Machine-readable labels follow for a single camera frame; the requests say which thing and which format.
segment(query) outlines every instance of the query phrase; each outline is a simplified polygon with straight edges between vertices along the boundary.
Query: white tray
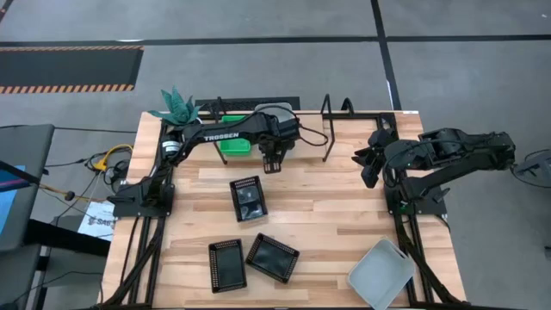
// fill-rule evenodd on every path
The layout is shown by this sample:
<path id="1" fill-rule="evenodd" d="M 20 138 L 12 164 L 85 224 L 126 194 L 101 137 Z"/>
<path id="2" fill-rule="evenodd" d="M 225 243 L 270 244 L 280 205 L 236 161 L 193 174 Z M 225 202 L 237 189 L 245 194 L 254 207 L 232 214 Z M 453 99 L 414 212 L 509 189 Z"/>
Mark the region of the white tray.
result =
<path id="1" fill-rule="evenodd" d="M 385 310 L 415 274 L 415 263 L 381 239 L 348 274 L 350 286 L 375 310 Z"/>

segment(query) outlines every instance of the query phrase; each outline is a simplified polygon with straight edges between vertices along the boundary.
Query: warning stripe mat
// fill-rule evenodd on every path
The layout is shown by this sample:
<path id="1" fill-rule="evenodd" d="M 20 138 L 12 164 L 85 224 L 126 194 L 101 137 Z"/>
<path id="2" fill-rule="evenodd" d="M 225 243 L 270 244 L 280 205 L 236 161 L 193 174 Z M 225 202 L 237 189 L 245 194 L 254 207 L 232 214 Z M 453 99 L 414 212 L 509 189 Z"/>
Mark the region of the warning stripe mat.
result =
<path id="1" fill-rule="evenodd" d="M 130 91 L 143 46 L 0 48 L 0 94 Z"/>

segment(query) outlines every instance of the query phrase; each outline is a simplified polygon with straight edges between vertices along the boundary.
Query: black plastic tray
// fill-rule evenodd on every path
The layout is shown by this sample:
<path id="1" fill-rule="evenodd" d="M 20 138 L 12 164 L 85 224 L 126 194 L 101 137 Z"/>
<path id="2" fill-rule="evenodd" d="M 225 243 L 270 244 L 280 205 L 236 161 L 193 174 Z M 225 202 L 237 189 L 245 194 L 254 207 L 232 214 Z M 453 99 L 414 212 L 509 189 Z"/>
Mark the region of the black plastic tray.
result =
<path id="1" fill-rule="evenodd" d="M 287 283 L 299 255 L 299 251 L 259 233 L 245 262 L 265 275 Z"/>
<path id="2" fill-rule="evenodd" d="M 208 252 L 213 293 L 247 287 L 240 239 L 210 244 Z"/>
<path id="3" fill-rule="evenodd" d="M 254 220 L 268 214 L 258 176 L 230 182 L 230 189 L 238 222 Z"/>

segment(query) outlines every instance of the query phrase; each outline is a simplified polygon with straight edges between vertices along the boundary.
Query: wooden table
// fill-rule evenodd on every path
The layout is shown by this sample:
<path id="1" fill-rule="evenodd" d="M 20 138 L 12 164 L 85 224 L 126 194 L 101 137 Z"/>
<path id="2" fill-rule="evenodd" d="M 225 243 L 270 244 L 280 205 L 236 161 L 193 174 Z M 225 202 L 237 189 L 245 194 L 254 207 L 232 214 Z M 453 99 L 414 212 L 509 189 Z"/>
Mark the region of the wooden table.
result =
<path id="1" fill-rule="evenodd" d="M 401 139 L 416 140 L 423 132 L 417 113 L 396 112 L 396 120 Z M 367 189 L 360 178 L 362 168 L 350 159 L 354 150 L 367 146 L 375 122 L 342 120 L 334 125 L 336 143 L 327 162 L 317 153 L 312 158 L 297 155 L 284 160 L 281 173 L 271 175 L 263 174 L 256 159 L 224 166 L 212 145 L 194 149 L 193 157 L 175 170 L 176 199 L 166 222 L 153 307 L 366 306 L 348 285 L 347 274 L 379 239 L 397 243 L 394 223 L 387 213 L 381 182 L 375 189 Z M 130 183 L 138 182 L 151 169 L 159 128 L 158 119 L 142 115 L 128 174 Z M 323 121 L 323 128 L 330 133 L 329 121 Z M 250 176 L 261 178 L 269 215 L 238 223 L 228 184 Z M 447 228 L 434 216 L 421 215 L 418 221 L 429 266 L 453 295 L 464 299 Z M 102 283 L 106 298 L 119 284 L 132 224 L 133 219 L 116 224 Z M 289 284 L 247 266 L 247 288 L 212 294 L 207 246 L 242 239 L 246 256 L 258 233 L 300 251 Z M 127 270 L 133 265 L 138 239 L 133 239 Z M 146 266 L 138 301 L 144 300 L 148 273 Z M 418 296 L 422 296 L 420 281 L 416 284 Z M 407 305 L 405 290 L 393 305 Z"/>

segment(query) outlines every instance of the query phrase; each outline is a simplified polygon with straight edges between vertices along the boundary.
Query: green leaves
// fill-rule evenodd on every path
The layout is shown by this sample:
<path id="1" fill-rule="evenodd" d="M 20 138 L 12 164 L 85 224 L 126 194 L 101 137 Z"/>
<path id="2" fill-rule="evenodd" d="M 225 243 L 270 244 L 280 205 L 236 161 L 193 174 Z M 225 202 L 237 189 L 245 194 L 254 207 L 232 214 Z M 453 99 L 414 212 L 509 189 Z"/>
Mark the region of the green leaves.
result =
<path id="1" fill-rule="evenodd" d="M 172 86 L 172 94 L 164 90 L 161 90 L 161 94 L 170 112 L 166 114 L 155 110 L 147 111 L 151 115 L 160 117 L 175 126 L 189 124 L 197 118 L 199 107 L 193 106 L 191 102 L 193 96 L 190 96 L 188 101 L 184 102 L 182 96 L 176 90 L 176 86 Z"/>

